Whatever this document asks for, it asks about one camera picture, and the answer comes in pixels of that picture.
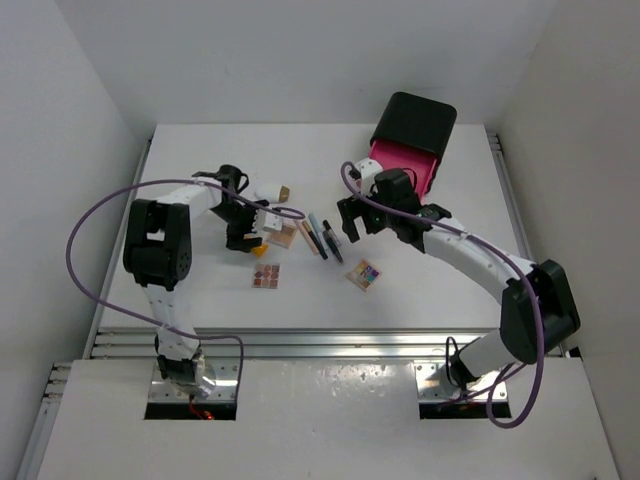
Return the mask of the orange makeup tube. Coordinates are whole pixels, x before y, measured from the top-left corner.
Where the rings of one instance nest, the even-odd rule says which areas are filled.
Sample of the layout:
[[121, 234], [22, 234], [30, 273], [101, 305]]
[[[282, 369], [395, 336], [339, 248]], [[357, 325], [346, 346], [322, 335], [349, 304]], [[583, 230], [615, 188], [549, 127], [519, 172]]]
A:
[[256, 258], [261, 258], [268, 250], [269, 245], [266, 243], [262, 243], [259, 246], [253, 247], [250, 250], [250, 253], [254, 255]]

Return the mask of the white bottle gold cap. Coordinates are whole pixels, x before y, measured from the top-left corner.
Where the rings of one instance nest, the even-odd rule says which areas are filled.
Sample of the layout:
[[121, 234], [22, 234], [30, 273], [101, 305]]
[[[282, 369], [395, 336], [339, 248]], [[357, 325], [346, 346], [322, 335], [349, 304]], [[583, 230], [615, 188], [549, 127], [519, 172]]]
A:
[[265, 200], [272, 204], [283, 204], [289, 200], [290, 189], [280, 184], [265, 184], [254, 192], [257, 200]]

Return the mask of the black drawer cabinet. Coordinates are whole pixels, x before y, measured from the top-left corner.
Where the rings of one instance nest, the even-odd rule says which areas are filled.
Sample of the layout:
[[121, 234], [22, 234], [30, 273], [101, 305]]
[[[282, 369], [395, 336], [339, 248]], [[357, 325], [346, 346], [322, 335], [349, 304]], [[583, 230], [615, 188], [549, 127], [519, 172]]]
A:
[[407, 92], [395, 92], [382, 113], [370, 145], [377, 141], [393, 142], [441, 160], [457, 114], [452, 105]]

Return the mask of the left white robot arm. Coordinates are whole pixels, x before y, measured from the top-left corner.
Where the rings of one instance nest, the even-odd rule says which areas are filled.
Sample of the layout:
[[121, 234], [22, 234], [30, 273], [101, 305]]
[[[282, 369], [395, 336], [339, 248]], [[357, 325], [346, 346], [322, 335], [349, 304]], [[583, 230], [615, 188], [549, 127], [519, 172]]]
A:
[[153, 319], [160, 322], [155, 339], [164, 379], [185, 387], [202, 383], [205, 369], [201, 341], [181, 312], [181, 289], [193, 261], [192, 222], [213, 213], [226, 223], [226, 248], [249, 253], [262, 245], [257, 235], [264, 212], [233, 195], [248, 186], [248, 175], [232, 165], [215, 173], [199, 172], [184, 184], [152, 200], [130, 206], [123, 264], [142, 287]]

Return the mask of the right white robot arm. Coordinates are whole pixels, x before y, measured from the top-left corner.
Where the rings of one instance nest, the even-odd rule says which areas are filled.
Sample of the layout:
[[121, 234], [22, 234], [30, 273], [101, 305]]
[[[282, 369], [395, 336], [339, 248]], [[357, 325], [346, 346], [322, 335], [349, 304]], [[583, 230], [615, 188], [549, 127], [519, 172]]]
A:
[[337, 203], [350, 242], [360, 238], [357, 219], [369, 234], [389, 229], [399, 241], [461, 272], [499, 304], [498, 328], [446, 360], [449, 389], [461, 391], [511, 363], [535, 364], [580, 329], [566, 272], [557, 262], [517, 257], [470, 233], [450, 211], [422, 203], [402, 168], [367, 171], [346, 162], [340, 173], [351, 193]]

